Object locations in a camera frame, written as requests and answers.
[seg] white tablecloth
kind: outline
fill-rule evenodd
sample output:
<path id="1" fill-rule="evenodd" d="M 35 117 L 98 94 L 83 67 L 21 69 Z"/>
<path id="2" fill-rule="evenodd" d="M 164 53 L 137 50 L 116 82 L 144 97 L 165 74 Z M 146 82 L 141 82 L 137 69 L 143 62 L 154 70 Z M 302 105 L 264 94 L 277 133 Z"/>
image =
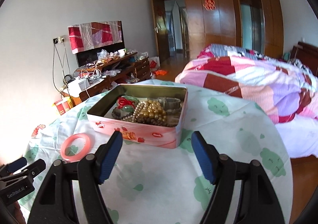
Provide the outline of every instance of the white tablecloth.
<path id="1" fill-rule="evenodd" d="M 191 133 L 201 132 L 207 143 L 233 160 L 263 165 L 278 196 L 285 222 L 289 223 L 293 179 L 290 159 L 272 121 L 250 101 L 169 81 L 146 80 L 143 84 L 178 85 L 188 88 L 182 142 L 176 149 L 163 149 L 124 141 L 110 178 L 100 186 L 105 204 L 116 224 L 195 224 L 199 223 L 214 187 L 203 177 L 191 146 Z M 74 107 L 29 142 L 26 158 L 31 163 L 45 160 L 47 169 L 34 180 L 35 192 L 19 203 L 30 210 L 36 192 L 51 164 L 60 158 L 66 138 L 86 133 L 93 138 L 94 153 L 109 136 L 95 132 L 86 112 L 102 96 L 99 94 Z M 83 147 L 76 140 L 67 149 L 73 155 Z M 77 181 L 74 196 L 80 223 L 87 223 L 82 210 Z M 226 223 L 233 223 L 239 199 L 240 181 L 235 184 Z"/>

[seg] pink bangle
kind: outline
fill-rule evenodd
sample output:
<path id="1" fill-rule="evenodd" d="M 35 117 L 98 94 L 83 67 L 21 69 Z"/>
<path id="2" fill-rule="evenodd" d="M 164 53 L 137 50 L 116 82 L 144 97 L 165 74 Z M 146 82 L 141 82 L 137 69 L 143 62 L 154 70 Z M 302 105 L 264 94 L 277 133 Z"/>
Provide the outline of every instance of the pink bangle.
<path id="1" fill-rule="evenodd" d="M 85 139 L 85 145 L 84 148 L 77 154 L 75 154 L 74 156 L 67 156 L 65 155 L 65 149 L 76 139 L 78 138 L 82 138 Z M 61 157 L 68 161 L 68 162 L 76 162 L 81 160 L 83 157 L 85 157 L 87 155 L 87 153 L 89 152 L 91 148 L 91 140 L 89 138 L 88 135 L 86 135 L 85 133 L 77 133 L 74 134 L 72 136 L 69 136 L 69 138 L 67 138 L 62 146 L 61 146 Z"/>

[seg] pink comforter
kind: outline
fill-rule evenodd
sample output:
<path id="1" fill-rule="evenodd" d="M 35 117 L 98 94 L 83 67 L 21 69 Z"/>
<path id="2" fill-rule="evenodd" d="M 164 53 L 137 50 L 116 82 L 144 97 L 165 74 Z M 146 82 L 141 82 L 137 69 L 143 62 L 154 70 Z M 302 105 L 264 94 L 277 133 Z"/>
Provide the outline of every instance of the pink comforter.
<path id="1" fill-rule="evenodd" d="M 190 61 L 175 78 L 256 102 L 274 123 L 295 114 L 318 119 L 318 79 L 283 62 L 245 57 L 206 57 Z"/>

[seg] red ribbon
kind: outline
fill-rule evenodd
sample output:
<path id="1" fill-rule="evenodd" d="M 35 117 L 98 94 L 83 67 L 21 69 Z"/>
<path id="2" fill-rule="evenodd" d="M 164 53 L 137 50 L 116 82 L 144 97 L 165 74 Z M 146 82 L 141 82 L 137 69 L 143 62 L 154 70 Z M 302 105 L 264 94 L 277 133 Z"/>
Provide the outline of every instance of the red ribbon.
<path id="1" fill-rule="evenodd" d="M 134 104 L 131 102 L 131 100 L 128 100 L 124 97 L 120 97 L 118 99 L 118 108 L 121 109 L 124 106 L 132 106 L 133 108 L 135 108 Z"/>

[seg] pink tin box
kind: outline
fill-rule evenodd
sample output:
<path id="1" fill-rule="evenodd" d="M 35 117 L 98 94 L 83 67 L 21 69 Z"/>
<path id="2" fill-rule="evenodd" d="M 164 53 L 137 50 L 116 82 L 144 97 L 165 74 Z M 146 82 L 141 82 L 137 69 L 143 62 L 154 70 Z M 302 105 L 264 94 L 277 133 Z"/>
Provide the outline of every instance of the pink tin box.
<path id="1" fill-rule="evenodd" d="M 120 96 L 157 99 L 158 97 L 178 98 L 183 103 L 176 127 L 163 127 L 107 118 Z M 129 141 L 152 146 L 174 149 L 179 146 L 187 106 L 188 91 L 185 87 L 162 85 L 120 84 L 101 98 L 87 112 L 88 120 L 97 132 L 112 135 L 117 130 Z"/>

